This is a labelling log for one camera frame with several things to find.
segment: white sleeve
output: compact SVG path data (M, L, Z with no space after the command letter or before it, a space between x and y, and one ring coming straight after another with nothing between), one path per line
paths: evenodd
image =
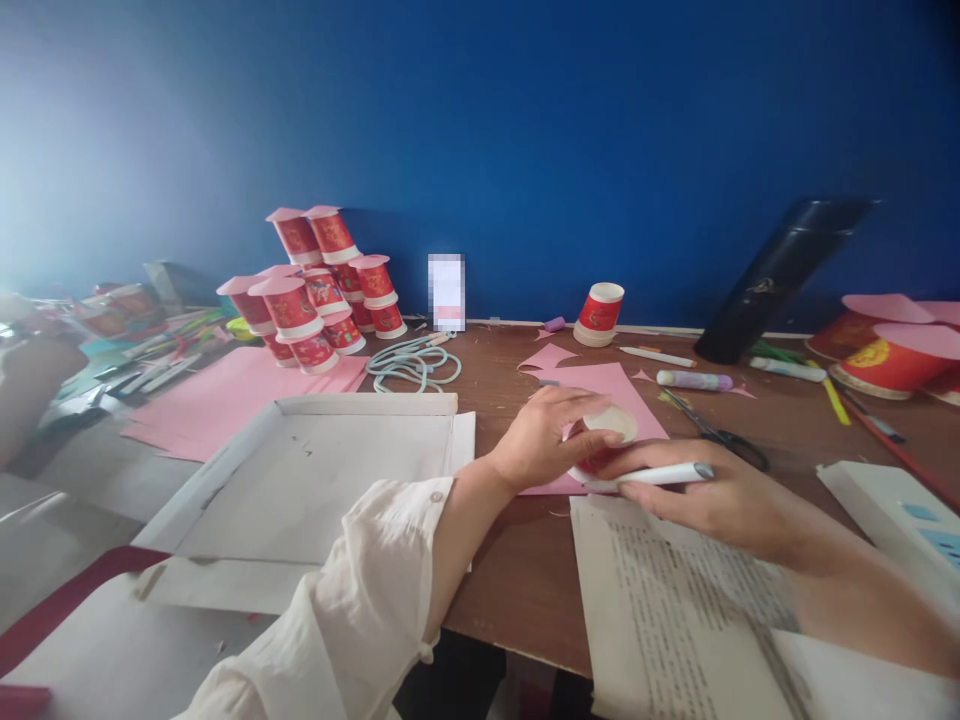
M218 664L184 718L379 720L418 657L433 585L433 534L453 478L380 481L343 518L323 568L236 658Z

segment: pink cone lid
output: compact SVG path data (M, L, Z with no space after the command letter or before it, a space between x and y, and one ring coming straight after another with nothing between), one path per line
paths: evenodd
M867 317L892 322L928 323L934 317L906 295L844 295L843 304Z
M278 208L267 215L267 222L283 222L284 220L294 220L303 215L303 210L294 210L293 208Z
M218 287L217 295L239 295L262 282L263 277L259 275L237 275Z
M296 290L304 285L306 283L303 282L303 278L267 278L266 280L261 279L261 282L247 290L247 294L254 296L283 295L285 292Z
M887 342L924 355L960 360L960 333L945 325L881 323L873 331Z
M353 260L347 260L347 265L357 270L369 270L385 264L390 258L386 255L361 255Z
M918 302L917 305L931 313L938 322L960 325L960 302L927 300Z
M333 205L314 205L312 208L303 213L303 217L333 217L334 215L339 214L340 208L334 207Z

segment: paper cup lantern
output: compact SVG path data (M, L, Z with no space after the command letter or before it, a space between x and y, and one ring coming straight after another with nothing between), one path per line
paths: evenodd
M926 324L934 318L906 295L844 295L847 312L806 341L817 355L843 360L877 339L878 323Z
M226 295L233 302L243 319L247 321L253 335L270 335L277 331L270 311L262 297L250 295L247 291L263 282L259 275L237 275L217 288L217 295Z
M393 340L407 331L407 324L400 317L396 304L387 305L387 307L370 307L369 301L364 301L364 307L370 311L374 330L381 340Z
M322 332L298 340L278 336L277 342L290 346L304 375L323 375L340 361L340 356L333 351Z
M944 325L881 323L877 339L836 365L844 385L888 400L906 400L960 362L960 333Z
M268 278L257 283L248 295L262 297L267 304L277 340L301 340L323 329L323 320L307 297L302 278Z
M300 365L293 355L293 350L290 349L289 345L284 345L278 341L276 333L264 335L263 343L273 353L273 357L277 361L277 367L298 367Z
M343 299L337 278L331 270L308 270L301 277L307 284L307 297L320 315L350 310L350 304Z
M338 355L353 355L367 344L350 310L324 316L323 335Z
M277 229L290 262L295 265L323 262L317 238L302 211L280 208L267 217L267 222L272 222Z
M315 205L303 216L310 221L313 234L320 243L324 261L342 264L360 255L350 237L350 231L340 217L340 208L331 205Z
M369 307L386 307L399 300L387 273L386 255L363 255L347 263L360 276L360 289Z

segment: white marker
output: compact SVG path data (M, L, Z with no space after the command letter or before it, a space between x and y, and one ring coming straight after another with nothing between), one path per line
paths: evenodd
M649 350L641 350L640 348L620 348L628 355L636 355L637 357L645 357L648 360L659 360L660 362L670 363L671 365L680 365L682 367L694 367L697 363L693 360L687 360L687 358L677 357L676 355L667 355L665 353L655 353Z

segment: paper scrap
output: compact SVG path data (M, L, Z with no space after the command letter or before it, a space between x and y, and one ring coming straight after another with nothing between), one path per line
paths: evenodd
M547 343L539 351L517 365L517 367L521 368L524 365L530 365L535 368L540 368L541 370L551 370L555 368L558 363L572 357L577 357L577 354L557 347L553 343Z
M613 402L633 415L637 421L637 440L660 439L669 436L663 426L637 393L620 363L581 365L580 367L524 370L538 380L556 380L564 387L578 387L602 395L610 395ZM584 495L586 490L569 474L547 485L530 488L523 495Z

